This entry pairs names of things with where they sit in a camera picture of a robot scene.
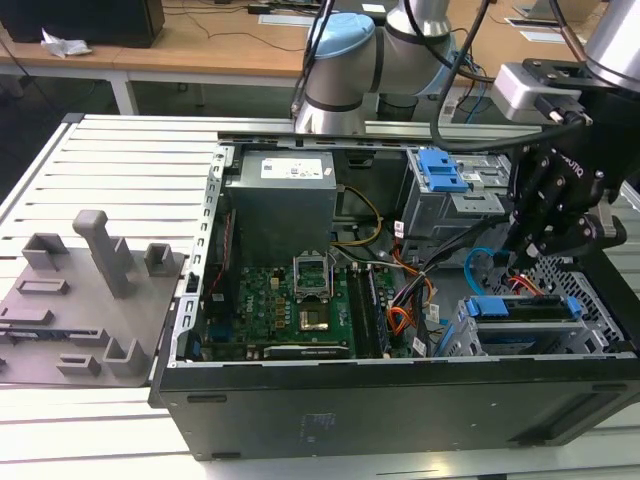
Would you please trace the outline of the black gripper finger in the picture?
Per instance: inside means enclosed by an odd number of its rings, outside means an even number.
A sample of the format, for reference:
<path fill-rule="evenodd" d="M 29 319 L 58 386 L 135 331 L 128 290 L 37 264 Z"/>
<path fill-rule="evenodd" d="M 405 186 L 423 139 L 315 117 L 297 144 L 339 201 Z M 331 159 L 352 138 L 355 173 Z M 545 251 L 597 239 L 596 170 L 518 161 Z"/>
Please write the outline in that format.
<path fill-rule="evenodd" d="M 533 245 L 543 256 L 582 256 L 626 240 L 627 231 L 617 216 L 603 224 L 598 216 L 583 214 L 547 226 Z"/>
<path fill-rule="evenodd" d="M 548 214 L 565 187 L 558 156 L 547 147 L 522 147 L 512 158 L 508 197 L 512 200 L 509 228 L 502 248 L 511 269 L 528 269 L 536 262 L 535 242 L 543 234 Z"/>

